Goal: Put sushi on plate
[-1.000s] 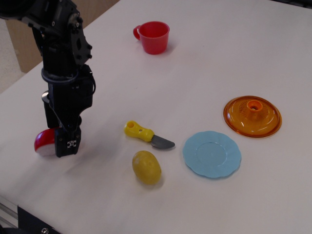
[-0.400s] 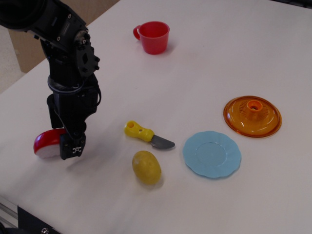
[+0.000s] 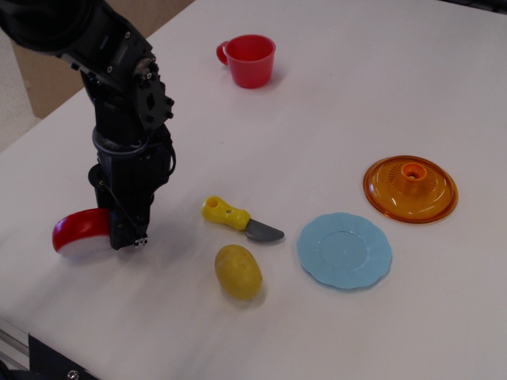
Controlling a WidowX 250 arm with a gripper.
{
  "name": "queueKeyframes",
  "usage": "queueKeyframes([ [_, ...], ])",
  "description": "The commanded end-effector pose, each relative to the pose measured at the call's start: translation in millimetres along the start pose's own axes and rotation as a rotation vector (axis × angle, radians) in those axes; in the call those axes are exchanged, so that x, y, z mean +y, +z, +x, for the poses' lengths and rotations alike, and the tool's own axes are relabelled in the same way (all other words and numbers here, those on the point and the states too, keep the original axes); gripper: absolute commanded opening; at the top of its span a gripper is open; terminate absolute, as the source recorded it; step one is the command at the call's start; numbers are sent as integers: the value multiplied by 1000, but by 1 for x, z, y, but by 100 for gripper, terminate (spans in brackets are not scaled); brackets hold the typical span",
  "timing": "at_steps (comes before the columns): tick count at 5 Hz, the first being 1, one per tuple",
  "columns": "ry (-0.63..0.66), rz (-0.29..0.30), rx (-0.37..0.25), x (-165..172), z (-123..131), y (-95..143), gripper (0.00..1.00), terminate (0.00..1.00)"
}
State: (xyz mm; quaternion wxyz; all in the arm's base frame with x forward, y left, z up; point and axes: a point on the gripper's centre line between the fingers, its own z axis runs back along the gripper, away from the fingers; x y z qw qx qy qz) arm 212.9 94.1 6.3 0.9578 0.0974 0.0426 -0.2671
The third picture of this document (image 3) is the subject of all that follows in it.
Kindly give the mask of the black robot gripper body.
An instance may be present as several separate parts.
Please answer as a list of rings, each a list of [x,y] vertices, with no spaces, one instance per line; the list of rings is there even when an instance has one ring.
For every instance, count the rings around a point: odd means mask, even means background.
[[[171,135],[165,126],[119,145],[98,130],[93,131],[97,164],[89,171],[94,187],[104,184],[116,200],[116,209],[131,220],[146,215],[150,220],[154,193],[167,183],[176,165]]]

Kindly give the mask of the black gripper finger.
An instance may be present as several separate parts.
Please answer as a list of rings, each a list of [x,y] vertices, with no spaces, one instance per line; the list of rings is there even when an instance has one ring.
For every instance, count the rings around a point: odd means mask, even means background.
[[[116,209],[116,200],[108,187],[104,184],[94,186],[97,206],[109,210]]]
[[[149,218],[146,215],[136,215],[131,220],[120,210],[109,211],[109,238],[113,249],[119,250],[133,246],[139,248],[148,242],[147,227]]]

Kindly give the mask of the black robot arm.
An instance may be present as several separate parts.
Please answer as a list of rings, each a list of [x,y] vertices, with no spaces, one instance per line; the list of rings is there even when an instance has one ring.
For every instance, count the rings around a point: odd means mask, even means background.
[[[173,101],[151,45],[104,1],[4,1],[1,26],[23,48],[77,70],[95,110],[88,179],[97,206],[55,225],[55,251],[145,245],[155,191],[176,165],[166,128]]]

